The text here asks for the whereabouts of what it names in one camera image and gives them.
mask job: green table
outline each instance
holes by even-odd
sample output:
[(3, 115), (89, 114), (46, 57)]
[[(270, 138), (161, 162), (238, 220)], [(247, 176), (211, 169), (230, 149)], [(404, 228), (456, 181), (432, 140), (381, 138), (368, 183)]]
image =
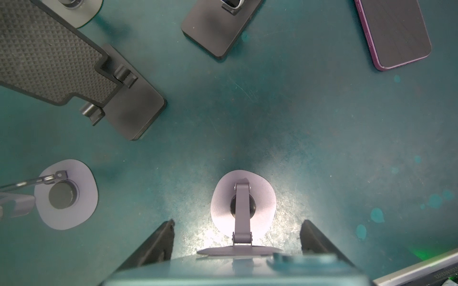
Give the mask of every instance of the green table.
[(266, 0), (220, 62), (180, 30), (194, 3), (105, 1), (80, 29), (169, 102), (136, 142), (107, 120), (92, 127), (80, 99), (55, 107), (0, 89), (0, 182), (71, 158), (99, 190), (92, 217), (66, 231), (36, 209), (4, 219), (1, 284), (96, 285), (170, 218), (175, 258), (228, 245), (210, 201), (235, 169), (276, 190), (257, 244), (299, 250), (310, 219), (373, 279), (458, 246), (458, 1), (420, 0), (433, 52), (386, 72), (353, 0)]

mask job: phone side button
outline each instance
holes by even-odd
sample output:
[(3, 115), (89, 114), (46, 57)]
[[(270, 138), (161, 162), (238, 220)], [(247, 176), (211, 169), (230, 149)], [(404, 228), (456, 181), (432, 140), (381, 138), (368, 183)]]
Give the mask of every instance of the phone side button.
[(369, 34), (368, 33), (364, 33), (364, 36), (366, 37), (367, 45), (370, 48), (371, 47), (371, 40), (370, 40)]

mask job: black phone stand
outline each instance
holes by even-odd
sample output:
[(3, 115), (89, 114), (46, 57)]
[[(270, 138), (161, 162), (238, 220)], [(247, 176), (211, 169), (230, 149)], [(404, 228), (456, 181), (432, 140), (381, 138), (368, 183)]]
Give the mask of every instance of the black phone stand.
[(181, 30), (217, 59), (226, 57), (264, 0), (245, 0), (234, 10), (220, 0), (198, 0)]

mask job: phone screen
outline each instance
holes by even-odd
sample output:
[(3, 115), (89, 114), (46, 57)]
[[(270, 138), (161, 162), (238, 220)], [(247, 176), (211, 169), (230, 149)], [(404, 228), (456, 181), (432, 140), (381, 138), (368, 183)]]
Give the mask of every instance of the phone screen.
[(429, 55), (431, 43), (417, 0), (360, 2), (383, 67), (395, 67)]

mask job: pink smartphone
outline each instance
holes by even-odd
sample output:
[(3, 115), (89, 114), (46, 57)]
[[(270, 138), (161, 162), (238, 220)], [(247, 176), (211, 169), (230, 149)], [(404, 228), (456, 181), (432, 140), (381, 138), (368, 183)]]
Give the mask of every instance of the pink smartphone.
[(431, 53), (431, 42), (417, 0), (354, 2), (378, 70), (406, 65)]

